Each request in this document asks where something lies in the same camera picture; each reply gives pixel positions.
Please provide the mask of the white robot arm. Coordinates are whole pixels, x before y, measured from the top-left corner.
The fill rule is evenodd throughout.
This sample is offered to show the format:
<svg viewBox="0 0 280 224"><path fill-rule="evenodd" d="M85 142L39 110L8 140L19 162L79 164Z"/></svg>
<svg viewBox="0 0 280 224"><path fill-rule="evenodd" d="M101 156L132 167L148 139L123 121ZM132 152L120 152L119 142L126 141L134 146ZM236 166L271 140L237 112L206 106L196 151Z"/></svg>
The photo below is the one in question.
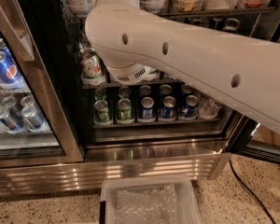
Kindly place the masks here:
<svg viewBox="0 0 280 224"><path fill-rule="evenodd" d="M280 44L145 12L139 0L91 0L87 38L112 75L161 70L280 134Z"/></svg>

